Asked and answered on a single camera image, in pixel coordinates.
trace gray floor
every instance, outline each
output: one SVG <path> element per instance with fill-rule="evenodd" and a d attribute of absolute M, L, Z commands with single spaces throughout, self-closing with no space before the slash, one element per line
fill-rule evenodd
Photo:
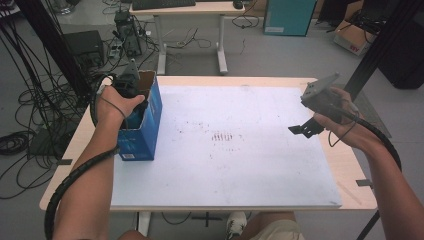
<path fill-rule="evenodd" d="M 23 38 L 40 55 L 41 44 L 28 23 L 17 17 L 17 28 Z M 226 20 L 225 49 L 229 73 L 227 76 L 267 76 L 267 77 L 323 77 L 334 72 L 340 72 L 339 83 L 346 83 L 357 65 L 360 57 L 342 49 L 332 42 L 334 33 L 326 33 L 327 27 L 311 25 L 307 37 L 265 36 L 259 24 L 256 28 L 240 29 L 232 25 L 231 19 Z M 100 31 L 102 39 L 112 38 L 113 26 L 67 26 L 65 32 L 83 30 Z M 166 36 L 169 45 L 186 39 L 193 30 L 174 30 Z M 199 29 L 196 39 L 216 41 L 217 31 L 214 29 Z M 200 46 L 207 45 L 200 41 Z M 0 46 L 1 64 L 0 76 L 0 135 L 22 130 L 14 120 L 14 114 L 19 107 L 17 102 L 21 92 L 26 90 L 23 80 L 15 65 L 7 54 L 5 47 Z M 157 58 L 143 65 L 143 69 L 154 69 Z M 167 75 L 208 75 L 219 76 L 218 64 L 214 48 L 200 48 L 192 43 L 183 50 L 170 50 Z M 417 90 L 398 90 L 391 86 L 380 71 L 376 71 L 363 89 L 371 104 L 380 115 L 392 135 L 392 142 L 397 148 L 404 166 L 404 174 L 424 201 L 422 188 L 424 175 L 424 149 L 422 148 L 424 125 L 424 88 Z M 20 112 L 20 119 L 27 119 L 29 112 Z M 365 157 L 355 151 L 357 158 L 369 177 L 369 169 Z M 0 172 L 3 173 L 22 155 L 2 156 Z M 2 197 L 16 193 L 19 188 L 15 183 L 18 168 L 0 179 L 0 195 Z M 21 181 L 29 183 L 43 172 L 34 162 L 29 162 L 20 175 Z M 2 239 L 43 239 L 44 212 L 38 203 L 46 188 L 46 184 L 27 190 L 11 200 L 0 200 L 0 233 Z M 359 232 L 372 216 L 374 211 L 308 211 L 296 212 L 296 217 L 307 239 L 356 239 Z M 184 220 L 188 213 L 166 213 L 171 222 Z M 205 221 L 192 220 L 180 225 L 166 223 L 160 213 L 154 213 L 150 225 L 150 236 L 154 239 L 224 239 L 225 221 L 228 213 L 211 213 L 222 218 L 222 221 L 211 221 L 205 227 Z M 192 213 L 191 216 L 204 216 L 204 212 Z M 111 239 L 116 239 L 120 233 L 134 226 L 133 213 L 111 213 Z M 369 234 L 368 239 L 384 239 L 381 223 L 378 222 Z"/>

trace shorts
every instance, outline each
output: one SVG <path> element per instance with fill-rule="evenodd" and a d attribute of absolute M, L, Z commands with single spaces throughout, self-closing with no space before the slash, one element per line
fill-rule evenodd
<path fill-rule="evenodd" d="M 305 238 L 295 221 L 278 220 L 270 223 L 250 240 L 305 240 Z"/>

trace hand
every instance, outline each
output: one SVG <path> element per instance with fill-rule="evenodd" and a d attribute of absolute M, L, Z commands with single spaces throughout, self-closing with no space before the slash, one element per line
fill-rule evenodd
<path fill-rule="evenodd" d="M 123 98 L 115 88 L 105 86 L 96 104 L 97 121 L 100 123 L 106 120 L 117 120 L 122 123 L 124 118 L 128 117 L 144 99 L 143 95 L 131 99 Z"/>
<path fill-rule="evenodd" d="M 331 91 L 339 95 L 342 99 L 342 108 L 346 111 L 352 112 L 352 100 L 350 94 L 339 88 L 331 88 Z M 321 126 L 325 127 L 327 130 L 332 131 L 339 138 L 342 137 L 341 140 L 347 145 L 358 148 L 364 152 L 372 149 L 376 146 L 376 144 L 383 145 L 383 143 L 371 131 L 359 124 L 355 124 L 351 119 L 346 117 L 343 117 L 341 124 L 335 123 L 328 117 L 318 113 L 314 114 L 314 119 Z"/>

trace person's leg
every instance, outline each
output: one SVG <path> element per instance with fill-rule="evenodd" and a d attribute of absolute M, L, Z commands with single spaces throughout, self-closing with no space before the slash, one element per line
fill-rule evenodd
<path fill-rule="evenodd" d="M 118 240 L 150 240 L 150 238 L 143 236 L 143 234 L 137 230 L 129 230 L 122 234 Z"/>
<path fill-rule="evenodd" d="M 254 216 L 243 229 L 241 236 L 231 240 L 249 240 L 266 228 L 270 223 L 278 220 L 296 221 L 293 212 L 261 212 Z"/>

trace table leg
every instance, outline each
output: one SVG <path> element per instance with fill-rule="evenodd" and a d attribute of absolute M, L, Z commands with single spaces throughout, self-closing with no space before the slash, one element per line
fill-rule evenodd
<path fill-rule="evenodd" d="M 147 237 L 149 233 L 151 212 L 137 212 L 137 230 Z"/>
<path fill-rule="evenodd" d="M 219 18 L 219 42 L 216 43 L 218 49 L 219 71 L 221 74 L 227 74 L 227 62 L 224 53 L 224 15 Z"/>
<path fill-rule="evenodd" d="M 158 15 L 153 16 L 155 19 L 156 33 L 159 41 L 159 60 L 158 60 L 158 69 L 156 71 L 157 75 L 165 75 L 165 66 L 166 66 L 166 44 L 162 40 L 162 26 L 160 17 Z"/>

